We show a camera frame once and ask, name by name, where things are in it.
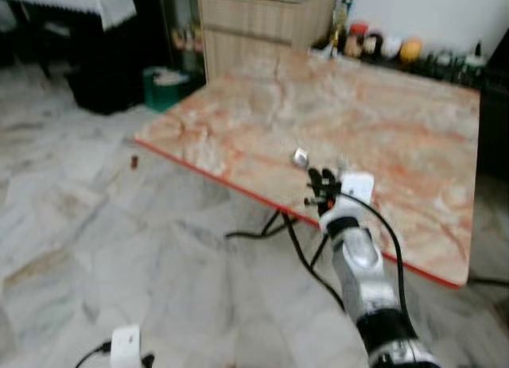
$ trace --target power cord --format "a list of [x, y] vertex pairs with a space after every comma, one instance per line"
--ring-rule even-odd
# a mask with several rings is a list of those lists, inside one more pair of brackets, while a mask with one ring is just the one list
[[[94, 350], [88, 352], [85, 356], [81, 358], [81, 360], [76, 364], [75, 368], [80, 368], [84, 362], [86, 362], [90, 357], [92, 357], [94, 354], [109, 354], [111, 352], [111, 341], [108, 340], [107, 342], [104, 342]], [[144, 358], [142, 358], [142, 366], [145, 368], [151, 368], [153, 361], [155, 357], [153, 354], [148, 354]]]
[[94, 350], [88, 352], [85, 356], [83, 356], [81, 358], [81, 360], [78, 362], [78, 364], [76, 364], [75, 368], [79, 368], [80, 366], [82, 366], [83, 363], [86, 362], [94, 354], [98, 354], [98, 353], [109, 354], [110, 351], [111, 351], [111, 341], [108, 340], [107, 342], [104, 342], [102, 345], [98, 346], [97, 348], [95, 348]]
[[376, 209], [374, 209], [371, 205], [364, 203], [361, 199], [351, 196], [348, 193], [340, 192], [340, 195], [356, 202], [357, 204], [359, 204], [360, 206], [364, 207], [369, 212], [371, 212], [373, 215], [375, 215], [380, 220], [380, 222], [385, 226], [387, 231], [389, 232], [390, 238], [392, 239], [392, 243], [394, 243], [394, 249], [396, 250], [396, 266], [398, 267], [399, 303], [401, 305], [403, 314], [405, 314], [408, 324], [412, 327], [412, 330], [413, 330], [414, 326], [412, 325], [412, 322], [410, 320], [410, 315], [408, 314], [408, 309], [406, 307], [405, 281], [403, 279], [403, 256], [401, 253], [401, 247], [399, 245], [398, 236], [396, 235], [396, 233], [394, 232], [392, 227], [389, 225], [389, 223], [385, 220], [385, 218], [380, 214], [380, 212], [377, 211]]
[[467, 285], [489, 285], [509, 289], [509, 281], [498, 278], [468, 277]]

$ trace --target marble floor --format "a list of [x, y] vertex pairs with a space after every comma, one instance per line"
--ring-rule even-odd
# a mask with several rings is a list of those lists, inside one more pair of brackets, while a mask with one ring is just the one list
[[[73, 367], [130, 323], [156, 368], [366, 366], [286, 234], [223, 238], [258, 230], [270, 209], [133, 144], [151, 119], [144, 107], [92, 115], [36, 67], [0, 71], [0, 368]], [[309, 256], [318, 234], [297, 232]], [[472, 274], [509, 279], [508, 238], [507, 185], [478, 176]], [[339, 288], [330, 250], [318, 269]], [[444, 366], [509, 366], [507, 290], [412, 273], [406, 286]]]

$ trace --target marble tabletop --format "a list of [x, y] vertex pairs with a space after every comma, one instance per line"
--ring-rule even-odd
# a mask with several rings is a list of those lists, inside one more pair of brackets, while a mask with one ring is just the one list
[[[447, 83], [286, 52], [246, 61], [135, 139], [315, 225], [306, 172], [290, 155], [301, 147], [312, 165], [346, 160], [375, 176], [373, 204], [400, 237], [406, 266], [458, 287], [468, 277], [479, 101]], [[394, 260], [378, 226], [375, 238]]]

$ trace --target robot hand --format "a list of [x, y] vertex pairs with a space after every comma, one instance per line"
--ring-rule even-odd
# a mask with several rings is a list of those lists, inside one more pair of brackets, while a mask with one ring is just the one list
[[400, 296], [403, 311], [369, 230], [359, 224], [362, 206], [369, 207], [373, 177], [356, 173], [336, 181], [327, 169], [310, 169], [309, 177], [315, 198], [305, 203], [317, 205], [321, 230], [331, 239], [344, 307], [359, 330], [370, 367], [440, 367], [419, 341]]

